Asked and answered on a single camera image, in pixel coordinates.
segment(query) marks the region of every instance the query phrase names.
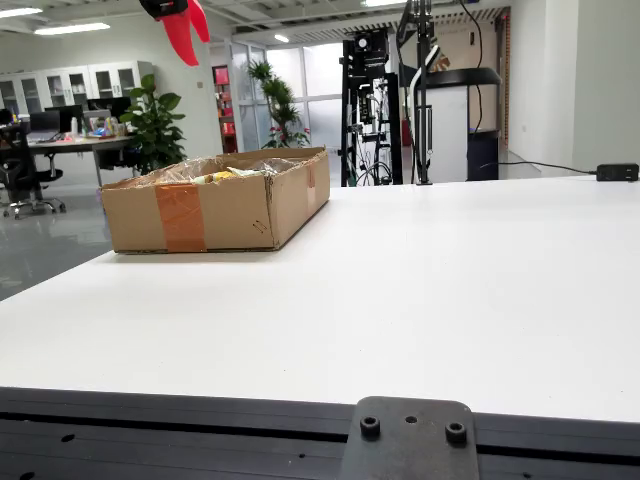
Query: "ceiling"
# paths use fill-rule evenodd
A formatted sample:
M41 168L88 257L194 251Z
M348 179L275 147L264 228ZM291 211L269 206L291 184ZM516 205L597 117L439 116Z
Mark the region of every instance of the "ceiling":
M492 21L511 0L479 0L468 8L479 21ZM37 7L37 15L0 20L0 30L31 33L42 26L110 17L143 15L139 0L0 0L1 9ZM397 27L403 4L367 8L361 0L200 0L208 15L224 19L236 41L282 45L274 34L291 43L335 41L349 32L376 27ZM457 0L433 0L438 23L467 22Z

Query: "desk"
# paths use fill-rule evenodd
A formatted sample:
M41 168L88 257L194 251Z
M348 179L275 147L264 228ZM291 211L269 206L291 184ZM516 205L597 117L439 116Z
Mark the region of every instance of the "desk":
M131 143L131 137L86 138L73 142L47 142L30 144L29 150L33 155L51 155L60 153L81 153L93 152L93 159L96 164L96 174L98 175L98 185L102 186L102 176L100 175L100 161L96 152L104 150L121 150Z
M0 303L0 386L640 422L640 183L334 189L279 252L107 253Z

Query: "white wall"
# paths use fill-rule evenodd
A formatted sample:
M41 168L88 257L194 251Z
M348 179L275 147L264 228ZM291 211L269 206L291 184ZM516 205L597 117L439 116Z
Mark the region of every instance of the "white wall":
M638 163L639 0L581 0L574 166Z
M210 20L210 30L220 35L224 25ZM3 36L0 71L4 73L41 70L95 63L142 60L155 67L160 93L175 92L182 97L176 110L186 118L179 122L184 131L189 157L222 152L214 98L209 46L193 35L199 67L187 67L171 48L160 22L147 15L108 18L111 29L41 38L35 35Z
M543 64L542 162L573 164L578 0L547 2ZM540 167L544 175L571 175L566 170Z
M546 0L517 0L511 7L509 149L532 162L544 158L546 4Z

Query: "gray floor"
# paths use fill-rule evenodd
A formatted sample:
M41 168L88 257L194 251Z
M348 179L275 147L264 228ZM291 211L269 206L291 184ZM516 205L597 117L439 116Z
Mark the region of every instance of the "gray floor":
M340 160L331 153L331 185L340 186ZM512 154L502 161L518 161ZM20 220L0 218L0 301L31 288L70 268L111 250L106 218L96 194L98 185L93 159L61 155L56 166L65 172L60 181L44 191L45 197L59 197L66 214L40 213ZM411 156L403 150L405 183L411 177ZM130 175L128 170L102 171L105 183ZM531 178L540 171L530 165L501 167L501 178Z

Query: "white cabinet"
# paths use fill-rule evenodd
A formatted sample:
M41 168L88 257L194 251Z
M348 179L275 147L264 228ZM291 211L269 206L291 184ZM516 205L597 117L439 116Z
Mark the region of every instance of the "white cabinet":
M86 105L89 98L94 98L89 67L47 70L40 72L40 76L47 107Z
M41 112L43 93L37 73L0 77L0 106L16 115Z
M91 98L129 97L149 73L150 63L131 61L1 75L0 108L16 115L65 105L86 108Z
M128 97L153 67L147 62L105 63L89 65L95 98Z

